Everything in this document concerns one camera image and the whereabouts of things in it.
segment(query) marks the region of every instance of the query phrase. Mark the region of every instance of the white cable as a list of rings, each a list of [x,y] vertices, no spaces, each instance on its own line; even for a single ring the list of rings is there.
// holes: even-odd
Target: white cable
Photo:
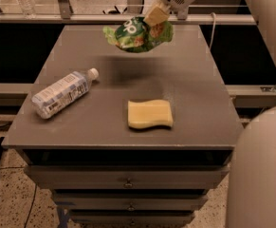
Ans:
[[[211,38],[211,43],[210,43],[210,49],[212,49],[214,30],[215,30],[215,24],[216,24],[216,14],[214,12],[212,12],[211,15],[213,17],[213,26],[212,26],[212,38]]]

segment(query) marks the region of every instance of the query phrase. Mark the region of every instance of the white robotic arm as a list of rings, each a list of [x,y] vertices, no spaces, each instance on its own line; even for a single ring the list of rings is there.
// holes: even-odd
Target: white robotic arm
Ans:
[[[183,10],[187,11],[187,7],[193,1],[194,0],[155,0],[147,11],[144,21],[152,27],[166,21],[171,10],[178,12]]]

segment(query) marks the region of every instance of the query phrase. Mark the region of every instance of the bottle cap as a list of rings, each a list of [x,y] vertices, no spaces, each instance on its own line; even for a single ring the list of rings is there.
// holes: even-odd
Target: bottle cap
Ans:
[[[99,72],[95,68],[91,68],[89,71],[93,75],[92,80],[96,80],[99,77]]]

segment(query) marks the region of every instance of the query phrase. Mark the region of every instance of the table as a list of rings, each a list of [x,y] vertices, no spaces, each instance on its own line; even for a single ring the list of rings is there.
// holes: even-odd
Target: table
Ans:
[[[185,224],[228,174],[243,127],[199,26],[174,32],[135,54],[108,45],[101,25],[65,26],[10,127],[3,146],[74,221]],[[35,113],[31,95],[92,67],[90,92],[52,119]],[[128,101],[153,99],[170,102],[174,126],[129,128]]]

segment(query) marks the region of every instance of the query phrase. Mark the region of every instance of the green snack bag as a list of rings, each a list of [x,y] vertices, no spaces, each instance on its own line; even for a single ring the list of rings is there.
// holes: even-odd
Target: green snack bag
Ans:
[[[110,45],[135,53],[149,51],[163,42],[172,41],[173,26],[171,23],[165,21],[149,27],[143,20],[143,17],[134,17],[117,30],[104,27],[103,33]]]

